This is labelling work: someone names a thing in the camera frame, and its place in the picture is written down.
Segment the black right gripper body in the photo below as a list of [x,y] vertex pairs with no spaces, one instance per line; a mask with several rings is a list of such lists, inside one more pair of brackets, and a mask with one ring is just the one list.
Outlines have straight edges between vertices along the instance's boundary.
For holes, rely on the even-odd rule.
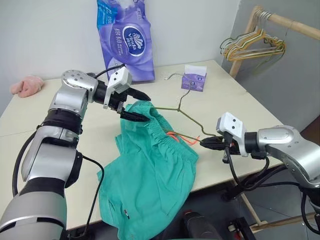
[[228,146],[229,153],[231,155],[239,155],[240,149],[238,143],[231,137],[227,136],[226,138],[224,136],[218,137],[218,150],[222,151],[225,150],[226,146]]

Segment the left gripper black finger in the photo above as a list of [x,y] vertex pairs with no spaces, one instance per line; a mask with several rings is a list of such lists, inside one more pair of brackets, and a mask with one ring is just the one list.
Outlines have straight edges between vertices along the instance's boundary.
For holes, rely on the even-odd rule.
[[120,113],[120,118],[131,122],[148,122],[150,120],[147,116],[143,114],[136,112],[128,112],[125,110]]
[[146,93],[131,87],[128,89],[128,95],[140,101],[151,101],[151,98]]

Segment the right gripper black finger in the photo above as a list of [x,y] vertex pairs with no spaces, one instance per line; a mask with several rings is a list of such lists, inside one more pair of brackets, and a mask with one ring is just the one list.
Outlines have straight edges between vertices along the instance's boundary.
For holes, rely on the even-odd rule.
[[223,150],[223,143],[221,142],[204,142],[201,141],[200,145],[204,148],[215,150],[215,151],[222,151]]
[[211,137],[204,138],[202,142],[206,144],[221,144],[223,142],[223,137],[211,136]]

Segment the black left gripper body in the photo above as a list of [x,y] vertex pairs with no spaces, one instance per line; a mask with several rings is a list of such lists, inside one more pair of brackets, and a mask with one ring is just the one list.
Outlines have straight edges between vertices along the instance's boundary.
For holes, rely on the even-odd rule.
[[127,97],[134,94],[134,89],[129,87],[121,93],[114,91],[109,98],[108,107],[113,111],[116,111],[118,114],[121,114],[124,111],[124,102],[127,101]]

